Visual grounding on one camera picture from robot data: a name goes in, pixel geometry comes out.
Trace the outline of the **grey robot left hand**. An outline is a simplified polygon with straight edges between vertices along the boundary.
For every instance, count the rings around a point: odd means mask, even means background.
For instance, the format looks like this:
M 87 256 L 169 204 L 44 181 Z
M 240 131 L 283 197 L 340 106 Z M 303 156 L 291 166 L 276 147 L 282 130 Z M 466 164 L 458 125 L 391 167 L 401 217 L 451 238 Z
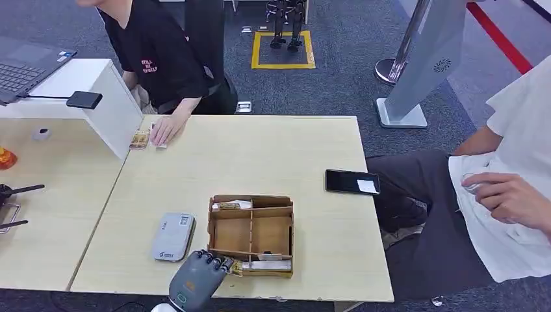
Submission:
M 233 263 L 227 256 L 193 251 L 170 282 L 170 304 L 176 311 L 199 311 L 222 284 Z

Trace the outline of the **person's left hand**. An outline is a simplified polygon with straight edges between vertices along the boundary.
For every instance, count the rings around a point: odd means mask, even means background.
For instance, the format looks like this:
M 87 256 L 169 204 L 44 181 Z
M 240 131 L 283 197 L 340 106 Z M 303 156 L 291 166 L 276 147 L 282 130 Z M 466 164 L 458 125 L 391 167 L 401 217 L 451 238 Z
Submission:
M 461 184 L 476 185 L 476 201 L 491 216 L 508 224 L 521 224 L 550 236 L 550 199 L 517 174 L 484 172 L 470 175 Z
M 159 118 L 151 129 L 149 141 L 156 147 L 167 143 L 185 126 L 190 118 L 189 113 L 174 112 Z

